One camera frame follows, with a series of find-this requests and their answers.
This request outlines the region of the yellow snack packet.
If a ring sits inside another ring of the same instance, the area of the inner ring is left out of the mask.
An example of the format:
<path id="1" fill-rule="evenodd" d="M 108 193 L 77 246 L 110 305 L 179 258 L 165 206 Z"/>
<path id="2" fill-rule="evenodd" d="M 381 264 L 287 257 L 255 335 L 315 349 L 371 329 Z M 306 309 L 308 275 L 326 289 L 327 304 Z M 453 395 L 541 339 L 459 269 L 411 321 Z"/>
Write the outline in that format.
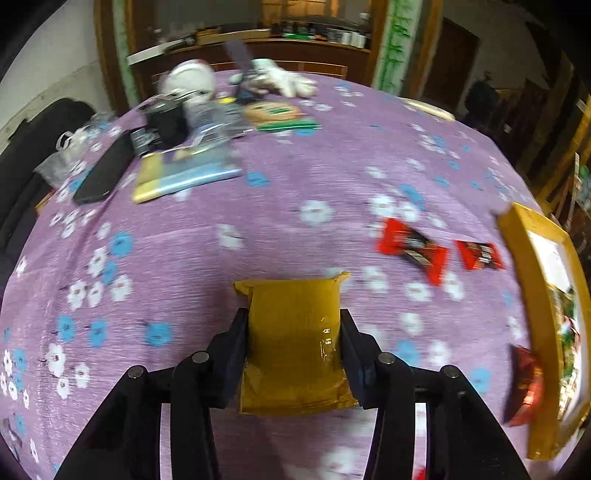
<path id="1" fill-rule="evenodd" d="M 358 404 L 339 347 L 341 284 L 348 278 L 342 271 L 331 278 L 233 283 L 249 303 L 240 413 L 301 416 Z"/>

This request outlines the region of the red packet at table edge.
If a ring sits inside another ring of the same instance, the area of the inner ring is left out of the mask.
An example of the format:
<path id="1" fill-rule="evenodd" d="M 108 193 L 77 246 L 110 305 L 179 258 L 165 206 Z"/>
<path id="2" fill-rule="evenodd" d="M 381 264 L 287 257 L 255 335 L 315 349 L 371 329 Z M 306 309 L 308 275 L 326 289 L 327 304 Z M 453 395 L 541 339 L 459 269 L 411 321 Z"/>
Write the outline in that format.
<path id="1" fill-rule="evenodd" d="M 420 468 L 415 476 L 414 476 L 414 480 L 425 480 L 426 479 L 426 468 L 422 467 Z"/>

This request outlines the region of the red foil snack bag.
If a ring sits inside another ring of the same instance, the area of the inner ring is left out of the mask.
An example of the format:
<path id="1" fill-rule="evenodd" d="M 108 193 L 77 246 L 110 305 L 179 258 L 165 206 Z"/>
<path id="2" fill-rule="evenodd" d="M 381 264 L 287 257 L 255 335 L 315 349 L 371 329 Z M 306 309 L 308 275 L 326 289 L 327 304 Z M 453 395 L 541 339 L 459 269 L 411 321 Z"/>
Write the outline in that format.
<path id="1" fill-rule="evenodd" d="M 509 427 L 530 424 L 544 395 L 544 373 L 537 355 L 520 345 L 510 346 L 513 377 L 504 409 L 503 422 Z"/>

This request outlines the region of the red candy wrapper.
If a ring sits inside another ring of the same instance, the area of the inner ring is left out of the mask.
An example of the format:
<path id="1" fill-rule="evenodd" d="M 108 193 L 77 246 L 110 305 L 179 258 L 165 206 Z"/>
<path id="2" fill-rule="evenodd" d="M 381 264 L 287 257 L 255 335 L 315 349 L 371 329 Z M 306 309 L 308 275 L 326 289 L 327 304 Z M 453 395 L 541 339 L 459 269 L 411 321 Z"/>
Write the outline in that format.
<path id="1" fill-rule="evenodd" d="M 500 253 L 493 243 L 457 240 L 456 245 L 464 266 L 469 271 L 484 268 L 505 269 Z"/>
<path id="2" fill-rule="evenodd" d="M 422 268 L 432 285 L 441 285 L 449 249 L 406 223 L 388 219 L 378 242 L 378 251 L 385 255 L 406 256 Z"/>

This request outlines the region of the purple floral tablecloth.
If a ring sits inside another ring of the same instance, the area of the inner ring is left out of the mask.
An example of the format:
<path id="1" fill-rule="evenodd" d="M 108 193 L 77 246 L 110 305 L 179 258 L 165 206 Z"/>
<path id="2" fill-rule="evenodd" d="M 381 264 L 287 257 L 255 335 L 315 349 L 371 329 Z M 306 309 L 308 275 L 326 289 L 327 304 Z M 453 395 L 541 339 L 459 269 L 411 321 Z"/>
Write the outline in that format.
<path id="1" fill-rule="evenodd" d="M 138 111 L 93 140 L 36 220 L 1 308 L 1 432 L 34 479 L 50 479 L 124 371 L 177 364 L 228 326 L 242 279 L 346 271 L 342 306 L 406 362 L 457 365 L 501 415 L 510 346 L 526 343 L 521 289 L 504 270 L 469 271 L 457 240 L 503 246 L 497 216 L 533 206 L 491 139 L 386 93 L 334 78 L 301 102 L 321 128 L 235 143 L 242 177 L 145 204 L 131 168 L 94 206 L 75 188 Z M 440 286 L 378 251 L 394 218 L 449 249 Z"/>

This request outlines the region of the yellow taped white box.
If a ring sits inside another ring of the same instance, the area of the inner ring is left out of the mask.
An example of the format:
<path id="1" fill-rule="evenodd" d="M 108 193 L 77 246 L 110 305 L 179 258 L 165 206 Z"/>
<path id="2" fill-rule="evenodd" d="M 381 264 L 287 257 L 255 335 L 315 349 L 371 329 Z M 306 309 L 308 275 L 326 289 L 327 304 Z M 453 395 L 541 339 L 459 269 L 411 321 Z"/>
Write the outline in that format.
<path id="1" fill-rule="evenodd" d="M 570 236 L 541 213 L 518 203 L 497 220 L 522 289 L 530 343 L 544 374 L 541 407 L 530 424 L 527 457 L 552 460 L 590 414 L 590 295 Z M 574 324 L 581 344 L 574 367 L 574 399 L 560 407 L 564 362 L 558 330 L 561 319 L 551 296 L 555 287 L 574 291 Z"/>

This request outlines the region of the yellow blue booklet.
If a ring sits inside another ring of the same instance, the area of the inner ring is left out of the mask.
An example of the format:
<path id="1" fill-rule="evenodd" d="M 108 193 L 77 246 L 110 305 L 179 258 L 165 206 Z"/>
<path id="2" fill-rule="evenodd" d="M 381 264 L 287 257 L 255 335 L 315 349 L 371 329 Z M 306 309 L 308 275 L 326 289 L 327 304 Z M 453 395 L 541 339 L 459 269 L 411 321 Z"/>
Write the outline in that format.
<path id="1" fill-rule="evenodd" d="M 139 163 L 132 201 L 149 202 L 217 181 L 242 175 L 242 160 L 226 147 L 196 152 L 188 147 L 155 152 Z"/>

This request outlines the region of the black phone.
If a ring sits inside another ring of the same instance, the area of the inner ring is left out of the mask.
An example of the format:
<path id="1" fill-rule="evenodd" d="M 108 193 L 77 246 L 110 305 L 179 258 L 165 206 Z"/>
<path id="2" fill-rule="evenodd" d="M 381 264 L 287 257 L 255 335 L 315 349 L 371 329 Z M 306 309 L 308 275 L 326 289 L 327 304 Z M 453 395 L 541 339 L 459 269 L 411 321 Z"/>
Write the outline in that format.
<path id="1" fill-rule="evenodd" d="M 73 195 L 77 205 L 106 200 L 135 158 L 129 131 L 113 142 L 104 152 Z"/>

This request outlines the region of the green tea box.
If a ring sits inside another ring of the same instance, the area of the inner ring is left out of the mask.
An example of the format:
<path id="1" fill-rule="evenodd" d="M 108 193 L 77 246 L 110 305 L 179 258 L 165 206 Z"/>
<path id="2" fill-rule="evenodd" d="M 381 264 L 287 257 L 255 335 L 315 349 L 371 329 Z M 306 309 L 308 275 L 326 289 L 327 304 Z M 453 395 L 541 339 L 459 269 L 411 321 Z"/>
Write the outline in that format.
<path id="1" fill-rule="evenodd" d="M 243 116 L 259 131 L 317 130 L 321 125 L 297 106 L 286 102 L 259 101 L 242 108 Z"/>

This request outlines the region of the white remote control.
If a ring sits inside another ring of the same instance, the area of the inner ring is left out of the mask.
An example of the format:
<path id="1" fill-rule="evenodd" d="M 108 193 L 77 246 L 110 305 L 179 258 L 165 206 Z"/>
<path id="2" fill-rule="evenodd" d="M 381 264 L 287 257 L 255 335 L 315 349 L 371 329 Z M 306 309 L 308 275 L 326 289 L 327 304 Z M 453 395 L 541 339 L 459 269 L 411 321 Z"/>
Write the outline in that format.
<path id="1" fill-rule="evenodd" d="M 401 101 L 403 101 L 407 106 L 411 108 L 417 109 L 419 111 L 440 118 L 442 120 L 446 120 L 449 122 L 453 122 L 456 120 L 455 116 L 452 113 L 440 107 L 430 105 L 428 103 L 411 98 L 401 98 Z"/>

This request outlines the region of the white cup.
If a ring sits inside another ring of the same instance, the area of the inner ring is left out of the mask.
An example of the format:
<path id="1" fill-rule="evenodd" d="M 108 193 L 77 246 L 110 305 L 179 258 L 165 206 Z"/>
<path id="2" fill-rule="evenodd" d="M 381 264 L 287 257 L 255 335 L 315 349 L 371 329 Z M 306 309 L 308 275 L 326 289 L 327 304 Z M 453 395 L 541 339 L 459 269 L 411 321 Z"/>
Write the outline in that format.
<path id="1" fill-rule="evenodd" d="M 211 101 L 216 90 L 214 70 L 204 60 L 181 62 L 158 80 L 161 95 L 183 97 L 194 104 Z"/>

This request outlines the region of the white work gloves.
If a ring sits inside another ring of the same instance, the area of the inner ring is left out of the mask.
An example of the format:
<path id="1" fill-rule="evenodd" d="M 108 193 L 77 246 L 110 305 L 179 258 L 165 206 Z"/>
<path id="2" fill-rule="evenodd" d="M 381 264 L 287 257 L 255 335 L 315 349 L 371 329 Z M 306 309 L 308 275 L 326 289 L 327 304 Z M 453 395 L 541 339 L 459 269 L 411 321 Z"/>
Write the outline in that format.
<path id="1" fill-rule="evenodd" d="M 231 75 L 228 83 L 259 96 L 273 93 L 284 98 L 308 99 L 318 92 L 315 80 L 297 72 L 284 70 L 269 58 L 253 59 L 249 72 Z"/>

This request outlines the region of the wooden cabinet counter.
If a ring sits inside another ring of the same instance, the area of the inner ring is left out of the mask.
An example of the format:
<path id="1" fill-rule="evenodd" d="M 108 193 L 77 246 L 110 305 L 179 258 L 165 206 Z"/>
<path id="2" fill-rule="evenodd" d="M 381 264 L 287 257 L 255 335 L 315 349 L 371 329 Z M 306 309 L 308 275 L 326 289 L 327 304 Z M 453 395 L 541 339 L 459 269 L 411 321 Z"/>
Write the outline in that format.
<path id="1" fill-rule="evenodd" d="M 253 58 L 269 58 L 281 68 L 303 73 L 339 77 L 369 86 L 370 51 L 338 43 L 287 38 L 245 40 L 245 48 Z M 144 91 L 152 91 L 156 80 L 165 72 L 187 60 L 204 60 L 215 71 L 235 69 L 222 43 L 205 46 L 176 47 L 131 66 L 131 72 Z"/>

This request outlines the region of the bamboo painted pillar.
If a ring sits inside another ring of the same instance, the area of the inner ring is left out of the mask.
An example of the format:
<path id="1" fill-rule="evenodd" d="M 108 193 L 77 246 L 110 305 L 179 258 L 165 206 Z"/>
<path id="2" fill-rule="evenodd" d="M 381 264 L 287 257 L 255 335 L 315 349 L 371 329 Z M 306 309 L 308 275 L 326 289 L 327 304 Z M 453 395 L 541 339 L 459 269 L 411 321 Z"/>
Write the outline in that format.
<path id="1" fill-rule="evenodd" d="M 387 2 L 372 87 L 398 96 L 404 86 L 423 8 L 422 0 Z"/>

